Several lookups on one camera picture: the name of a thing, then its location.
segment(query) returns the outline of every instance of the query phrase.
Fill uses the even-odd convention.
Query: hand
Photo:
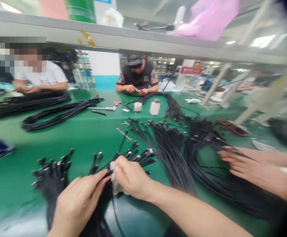
[[[28,91],[25,91],[25,94],[39,93],[43,90],[42,86],[33,86]]]
[[[138,162],[131,162],[124,156],[119,156],[114,173],[116,181],[134,198],[147,201],[152,195],[155,182]]]
[[[136,87],[134,87],[134,85],[127,85],[126,86],[126,90],[129,92],[129,93],[135,93],[138,91],[138,89]]]
[[[15,88],[15,90],[18,92],[18,93],[26,93],[26,92],[28,92],[28,91],[30,91],[30,89],[29,88],[23,88],[23,87],[16,87]]]
[[[147,95],[149,93],[149,90],[148,89],[141,89],[141,90],[138,90],[138,94],[139,95]]]
[[[76,178],[59,195],[48,237],[78,237],[89,221],[105,183],[107,170]]]
[[[287,202],[287,174],[275,165],[250,160],[226,151],[219,151],[222,160],[229,162],[230,172],[265,189]]]

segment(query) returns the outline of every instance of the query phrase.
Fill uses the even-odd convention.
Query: cable bundle
[[[166,113],[165,117],[172,117],[173,119],[184,118],[184,114],[182,112],[181,106],[177,103],[177,101],[170,94],[163,93],[163,92],[153,92],[153,93],[147,94],[145,97],[137,99],[137,100],[132,100],[131,102],[128,102],[125,105],[134,104],[136,102],[140,102],[144,105],[149,98],[157,96],[157,95],[161,95],[167,98],[168,108],[165,111]]]
[[[94,106],[97,103],[101,102],[102,100],[104,100],[104,98],[99,98],[98,96],[95,98],[90,98],[90,99],[86,99],[86,100],[81,100],[75,103],[71,103],[71,104],[67,104],[67,105],[63,105],[63,106],[58,106],[55,108],[51,108],[51,109],[47,109],[44,111],[41,111],[37,114],[31,115],[29,117],[27,117],[25,120],[22,121],[22,128],[26,131],[35,131],[35,130],[40,130],[40,129],[45,129],[51,126],[54,126],[58,123],[61,123],[63,121],[68,120],[69,118],[72,118],[73,116],[77,115],[79,112],[83,111],[84,109],[86,109],[87,107],[90,106]],[[61,111],[65,111],[66,112],[51,118],[47,121],[43,121],[43,122],[37,122],[38,120],[61,112]]]
[[[246,156],[235,147],[227,149],[223,137],[214,129],[215,124],[206,119],[186,118],[190,138],[186,140],[184,157],[197,180],[217,194],[221,199],[240,210],[263,219],[280,216],[287,207],[286,203],[276,195],[241,179],[229,172],[229,167],[223,163],[220,167],[201,165],[199,150],[205,145],[215,151],[224,150],[242,157]]]
[[[0,102],[0,118],[60,104],[69,99],[70,95],[66,91],[48,91],[4,98]]]
[[[137,119],[129,118],[129,123],[130,130],[150,147],[162,162],[172,187],[197,196],[193,176],[182,154],[185,133],[176,128],[166,129],[164,124],[168,127],[167,123],[154,123],[153,120],[149,120],[152,133],[146,124],[141,122],[140,125]],[[164,236],[180,236],[180,228],[172,221]]]
[[[140,155],[136,155],[139,152],[139,149],[136,149],[138,145],[139,144],[137,144],[135,141],[131,148],[124,153],[124,156],[128,160],[137,161],[142,167],[154,163],[156,160],[151,158],[154,156],[154,153],[149,149],[145,149]],[[70,183],[68,179],[68,171],[71,166],[70,158],[72,154],[73,149],[71,149],[69,154],[63,156],[59,162],[50,160],[50,162],[45,163],[46,158],[42,158],[38,160],[38,164],[41,168],[32,172],[37,178],[37,181],[32,185],[41,191],[44,199],[47,202],[47,224],[49,230],[52,227],[57,198]],[[117,152],[111,161],[116,160],[119,155],[120,152]],[[93,165],[91,166],[89,174],[96,174],[105,168],[109,168],[110,162],[105,164],[101,169],[98,168],[102,158],[102,152],[94,154]],[[112,170],[109,170],[105,177],[111,175],[111,173]],[[114,196],[112,194],[112,182],[108,181],[99,198],[98,204],[90,220],[80,234],[80,237],[112,237],[110,229],[104,218],[105,206],[109,200],[112,200],[116,222],[121,234],[124,236],[115,211]]]

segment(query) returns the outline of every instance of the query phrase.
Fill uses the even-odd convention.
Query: white plastic bottle
[[[154,99],[154,101],[151,103],[150,114],[151,115],[158,115],[159,110],[160,110],[160,100]]]

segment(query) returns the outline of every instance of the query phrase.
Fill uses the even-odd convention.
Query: green table surface
[[[94,97],[97,94],[105,98],[98,104],[98,107],[113,106],[113,101],[123,104],[132,99],[136,99],[119,92],[70,92],[72,100],[67,103]],[[221,109],[215,104],[209,104],[209,108],[203,108],[198,104],[187,104],[184,99],[193,98],[186,92],[172,93],[174,99],[186,108],[197,111],[201,117],[207,117],[211,121],[217,119],[234,120],[243,111],[242,106]],[[159,96],[160,112],[157,116],[149,113],[150,98],[143,111],[126,113],[122,104],[115,112],[106,111],[107,116],[92,113],[89,109],[82,111],[75,117],[44,130],[26,132],[20,127],[20,122],[28,115],[37,111],[23,113],[0,119],[0,138],[13,144],[16,150],[0,159],[0,237],[4,236],[46,236],[46,205],[41,193],[34,190],[31,184],[35,181],[31,171],[38,169],[37,160],[46,157],[47,159],[59,160],[74,148],[74,155],[71,158],[72,166],[69,171],[69,178],[73,180],[78,176],[87,175],[93,160],[93,154],[103,152],[102,164],[108,162],[119,148],[122,134],[116,129],[127,129],[126,125],[121,125],[128,117],[137,118],[139,121],[147,123],[147,120],[164,121],[164,113],[167,107],[166,98]],[[196,116],[193,111],[183,108],[183,112],[188,116]],[[253,133],[253,138],[260,142],[275,146],[278,150],[287,152],[287,147],[274,138],[270,130],[258,124],[246,123],[246,126]],[[132,141],[126,139],[122,151],[126,151],[133,141],[140,143],[140,150],[146,147],[130,132]],[[225,132],[227,141],[234,146],[253,148],[252,137],[239,137],[232,132]],[[217,158],[211,151],[203,152],[205,162],[208,165],[215,164]],[[150,177],[165,185],[170,186],[169,179],[157,160],[154,164],[146,166],[145,170],[151,171]],[[199,198],[227,217],[238,223],[254,236],[270,236],[276,223],[254,218],[245,214],[229,204],[221,201],[219,197],[211,193],[200,183],[195,181]],[[121,196],[115,201],[116,214],[121,228],[126,236],[163,236],[168,228],[170,219],[155,206],[136,200],[130,196]],[[121,236],[116,224],[111,202],[107,205],[105,214],[106,221],[115,237]]]

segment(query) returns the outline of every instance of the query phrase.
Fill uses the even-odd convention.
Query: white plastic bag
[[[101,19],[101,25],[123,28],[124,17],[113,8],[109,8]]]

